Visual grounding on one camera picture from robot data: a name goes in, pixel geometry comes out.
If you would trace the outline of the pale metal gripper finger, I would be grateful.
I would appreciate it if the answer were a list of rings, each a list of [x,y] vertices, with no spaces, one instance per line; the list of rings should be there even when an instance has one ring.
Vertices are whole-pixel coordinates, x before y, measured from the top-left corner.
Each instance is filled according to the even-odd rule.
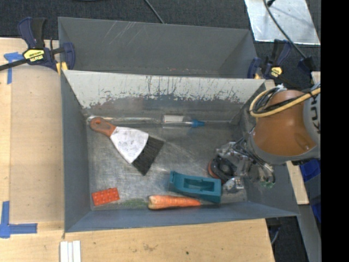
[[[224,184],[224,191],[226,193],[238,193],[244,190],[244,183],[241,177],[236,176],[231,179],[229,179]]]

